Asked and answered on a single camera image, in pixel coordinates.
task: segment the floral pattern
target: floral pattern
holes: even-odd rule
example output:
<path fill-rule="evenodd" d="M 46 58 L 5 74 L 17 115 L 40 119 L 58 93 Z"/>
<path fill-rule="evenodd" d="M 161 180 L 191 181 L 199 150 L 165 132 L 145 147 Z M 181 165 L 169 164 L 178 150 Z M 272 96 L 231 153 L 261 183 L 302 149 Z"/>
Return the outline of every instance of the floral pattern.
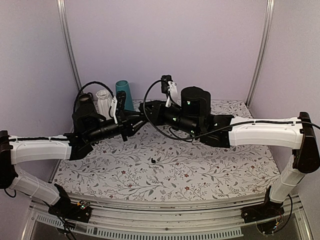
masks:
<path fill-rule="evenodd" d="M 242 101 L 213 100 L 211 110 L 251 117 Z M 162 128 L 169 134 L 168 126 Z M 267 146 L 171 140 L 146 124 L 126 142 L 117 136 L 96 144 L 82 160 L 61 161 L 54 182 L 67 192 L 101 198 L 198 201 L 263 193 L 278 177 Z"/>

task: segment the white wall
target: white wall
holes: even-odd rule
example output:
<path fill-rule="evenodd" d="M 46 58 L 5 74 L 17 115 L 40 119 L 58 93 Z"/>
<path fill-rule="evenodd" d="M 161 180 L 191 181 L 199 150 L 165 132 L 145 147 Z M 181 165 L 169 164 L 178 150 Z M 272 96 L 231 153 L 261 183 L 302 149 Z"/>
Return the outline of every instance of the white wall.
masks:
<path fill-rule="evenodd" d="M 77 0 L 66 12 L 82 83 L 130 82 L 134 99 L 162 75 L 181 90 L 244 100 L 252 80 L 267 1 Z M 164 98 L 156 87 L 151 98 Z"/>
<path fill-rule="evenodd" d="M 310 114 L 320 125 L 320 1 L 276 1 L 270 38 L 251 111 L 259 118 Z M 316 131 L 318 144 L 320 134 Z M 273 147 L 282 170 L 291 154 Z M 320 239 L 320 171 L 297 188 L 314 239 Z"/>
<path fill-rule="evenodd" d="M 0 1 L 0 130 L 17 136 L 70 131 L 76 87 L 55 0 Z M 47 180 L 54 161 L 23 168 Z M 21 236 L 30 198 L 0 190 L 0 239 Z"/>

